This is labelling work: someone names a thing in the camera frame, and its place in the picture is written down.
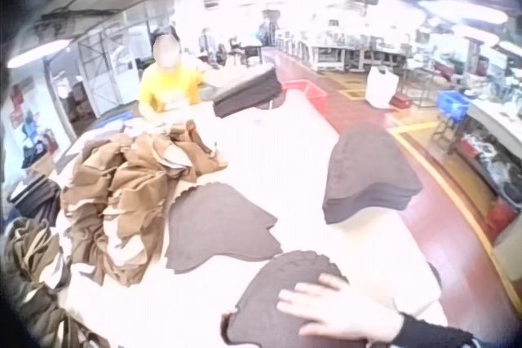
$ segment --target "yellow shirt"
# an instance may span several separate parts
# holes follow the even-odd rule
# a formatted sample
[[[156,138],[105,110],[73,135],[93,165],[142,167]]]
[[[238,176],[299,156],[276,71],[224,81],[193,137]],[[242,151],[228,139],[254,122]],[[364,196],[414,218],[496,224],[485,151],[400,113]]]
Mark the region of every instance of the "yellow shirt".
[[[201,73],[183,61],[172,73],[161,71],[154,63],[145,69],[142,76],[139,102],[150,105],[156,112],[163,112],[171,104],[179,104],[183,99],[187,99],[191,105],[199,104],[197,87],[202,83]]]

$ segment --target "white bag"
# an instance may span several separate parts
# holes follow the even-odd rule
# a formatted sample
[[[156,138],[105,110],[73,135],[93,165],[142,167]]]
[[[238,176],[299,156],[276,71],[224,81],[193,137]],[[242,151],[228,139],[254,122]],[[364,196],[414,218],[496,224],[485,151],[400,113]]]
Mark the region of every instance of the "white bag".
[[[375,108],[388,109],[398,84],[399,77],[388,68],[381,72],[378,67],[372,67],[366,82],[366,100]]]

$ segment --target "blue basket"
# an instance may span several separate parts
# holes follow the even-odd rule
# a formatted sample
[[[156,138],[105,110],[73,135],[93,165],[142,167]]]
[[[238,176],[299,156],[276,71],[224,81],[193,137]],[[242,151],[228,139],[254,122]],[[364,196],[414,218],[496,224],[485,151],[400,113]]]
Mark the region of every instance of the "blue basket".
[[[446,117],[459,123],[466,116],[470,100],[458,91],[441,91],[437,97],[436,106]]]

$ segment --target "stack of fabric pieces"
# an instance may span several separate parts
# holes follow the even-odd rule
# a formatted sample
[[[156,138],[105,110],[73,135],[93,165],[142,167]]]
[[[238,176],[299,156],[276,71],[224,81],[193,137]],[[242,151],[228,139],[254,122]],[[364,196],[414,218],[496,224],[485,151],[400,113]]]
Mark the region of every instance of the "stack of fabric pieces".
[[[267,64],[249,68],[248,73],[220,90],[214,99],[214,112],[217,117],[224,118],[275,99],[282,88],[273,65]]]
[[[18,218],[2,240],[2,295],[38,346],[109,347],[58,307],[55,292],[69,283],[69,269],[48,223]]]
[[[321,273],[343,277],[327,257],[311,251],[284,253],[271,260],[237,303],[237,313],[223,331],[225,341],[229,345],[255,344],[262,348],[364,348],[365,341],[301,337],[299,330],[307,321],[276,309],[282,289],[294,290],[297,283],[317,284]]]
[[[269,229],[277,219],[230,185],[191,187],[169,212],[167,268],[192,271],[215,255],[265,261],[281,253]]]
[[[354,126],[330,156],[323,211],[328,224],[366,207],[406,209],[422,183],[399,145],[385,130]]]
[[[135,140],[117,134],[89,142],[62,192],[72,263],[93,266],[88,275],[98,284],[105,275],[124,286],[138,284],[161,249],[164,206],[173,186],[226,167],[199,143],[193,123],[170,134]]]
[[[7,200],[21,216],[55,225],[60,211],[60,187],[43,174],[32,172]]]

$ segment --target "black sleeve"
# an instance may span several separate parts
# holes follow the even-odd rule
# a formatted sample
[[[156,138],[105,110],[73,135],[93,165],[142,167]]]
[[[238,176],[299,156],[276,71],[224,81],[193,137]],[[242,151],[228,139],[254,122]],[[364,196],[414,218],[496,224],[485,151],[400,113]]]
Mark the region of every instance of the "black sleeve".
[[[419,321],[403,314],[405,322],[397,337],[391,342],[403,348],[462,348],[476,346],[473,335],[456,328],[446,328]]]

